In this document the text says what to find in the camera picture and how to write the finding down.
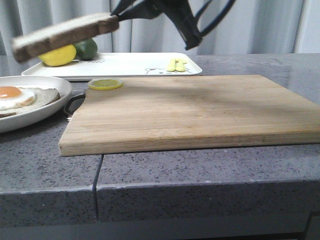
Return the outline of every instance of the lime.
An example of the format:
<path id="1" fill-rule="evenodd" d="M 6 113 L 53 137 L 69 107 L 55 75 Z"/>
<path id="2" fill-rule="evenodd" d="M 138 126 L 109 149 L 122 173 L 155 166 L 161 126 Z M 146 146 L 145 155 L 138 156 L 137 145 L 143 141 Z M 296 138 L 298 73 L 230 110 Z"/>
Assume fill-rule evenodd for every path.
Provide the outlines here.
<path id="1" fill-rule="evenodd" d="M 48 66 L 55 67 L 70 63 L 76 56 L 73 45 L 66 45 L 58 49 L 39 55 L 39 59 Z"/>
<path id="2" fill-rule="evenodd" d="M 123 85 L 123 81 L 120 79 L 92 79 L 88 82 L 88 86 L 94 90 L 110 90 L 120 88 Z"/>
<path id="3" fill-rule="evenodd" d="M 91 60 L 98 52 L 98 45 L 92 38 L 73 44 L 76 49 L 76 56 L 80 60 Z"/>

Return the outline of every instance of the curtain fold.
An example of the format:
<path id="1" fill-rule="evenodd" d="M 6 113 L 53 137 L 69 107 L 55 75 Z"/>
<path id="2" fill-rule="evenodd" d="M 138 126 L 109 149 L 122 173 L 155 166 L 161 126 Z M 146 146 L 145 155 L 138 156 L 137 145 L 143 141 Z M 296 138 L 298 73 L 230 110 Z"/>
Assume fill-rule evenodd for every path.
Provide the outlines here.
<path id="1" fill-rule="evenodd" d="M 0 55 L 12 55 L 10 39 L 97 12 L 110 12 L 120 0 L 0 0 Z M 206 0 L 190 0 L 195 14 Z M 228 0 L 213 0 L 199 21 L 203 29 Z M 120 28 L 94 37 L 98 51 L 179 52 L 188 55 L 292 53 L 303 0 L 236 0 L 230 12 L 202 43 L 185 50 L 174 24 L 164 14 L 120 22 Z"/>

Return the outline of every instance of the egg white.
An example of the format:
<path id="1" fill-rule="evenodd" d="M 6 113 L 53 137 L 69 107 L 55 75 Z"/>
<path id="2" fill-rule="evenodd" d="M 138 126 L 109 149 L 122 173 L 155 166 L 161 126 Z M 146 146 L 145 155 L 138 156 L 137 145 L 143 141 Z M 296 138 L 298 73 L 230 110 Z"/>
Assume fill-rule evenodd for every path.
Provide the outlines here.
<path id="1" fill-rule="evenodd" d="M 36 94 L 31 89 L 19 87 L 21 94 L 15 97 L 0 98 L 0 110 L 16 109 L 32 104 Z"/>

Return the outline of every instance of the speckled countertop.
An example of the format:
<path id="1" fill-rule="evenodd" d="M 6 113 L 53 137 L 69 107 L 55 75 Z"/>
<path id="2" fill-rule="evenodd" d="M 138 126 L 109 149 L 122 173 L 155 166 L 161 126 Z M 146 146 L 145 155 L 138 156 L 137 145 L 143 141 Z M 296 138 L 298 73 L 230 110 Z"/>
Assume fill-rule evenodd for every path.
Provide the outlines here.
<path id="1" fill-rule="evenodd" d="M 190 58 L 204 76 L 260 74 L 320 104 L 320 54 Z M 0 75 L 33 64 L 0 56 Z M 0 135 L 0 227 L 259 215 L 299 232 L 320 211 L 320 144 L 59 157 L 67 123 L 57 112 Z"/>

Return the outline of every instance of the egg yolk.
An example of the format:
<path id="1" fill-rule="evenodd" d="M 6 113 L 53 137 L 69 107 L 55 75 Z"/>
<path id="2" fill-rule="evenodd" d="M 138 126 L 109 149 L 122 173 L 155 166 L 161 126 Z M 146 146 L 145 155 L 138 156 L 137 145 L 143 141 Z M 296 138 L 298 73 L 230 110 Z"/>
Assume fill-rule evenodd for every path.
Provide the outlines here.
<path id="1" fill-rule="evenodd" d="M 14 98 L 21 95 L 21 90 L 15 86 L 0 86 L 0 99 Z"/>

